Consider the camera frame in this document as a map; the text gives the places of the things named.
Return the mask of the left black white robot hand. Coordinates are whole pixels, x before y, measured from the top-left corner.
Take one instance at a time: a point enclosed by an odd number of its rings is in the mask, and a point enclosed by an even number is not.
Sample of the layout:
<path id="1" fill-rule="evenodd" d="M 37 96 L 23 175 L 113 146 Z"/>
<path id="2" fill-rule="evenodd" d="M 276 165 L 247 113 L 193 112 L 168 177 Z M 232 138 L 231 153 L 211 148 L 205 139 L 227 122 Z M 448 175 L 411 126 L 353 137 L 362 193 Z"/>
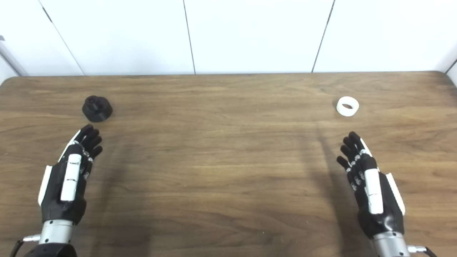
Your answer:
<path id="1" fill-rule="evenodd" d="M 103 151 L 101 142 L 99 130 L 87 124 L 70 139 L 57 162 L 46 167 L 37 200 L 43 223 L 80 223 L 87 207 L 87 179 L 95 158 Z"/>

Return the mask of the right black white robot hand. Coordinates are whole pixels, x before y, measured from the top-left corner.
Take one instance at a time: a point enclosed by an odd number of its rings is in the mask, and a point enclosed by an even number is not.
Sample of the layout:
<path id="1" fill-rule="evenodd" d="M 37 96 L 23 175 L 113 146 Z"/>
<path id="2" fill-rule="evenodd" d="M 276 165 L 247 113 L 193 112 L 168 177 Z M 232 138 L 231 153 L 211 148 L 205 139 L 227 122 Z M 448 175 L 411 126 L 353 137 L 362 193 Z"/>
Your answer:
<path id="1" fill-rule="evenodd" d="M 380 171 L 356 132 L 343 138 L 341 153 L 336 160 L 344 168 L 354 192 L 357 220 L 364 234 L 370 239 L 384 232 L 404 234 L 406 208 L 393 175 Z"/>

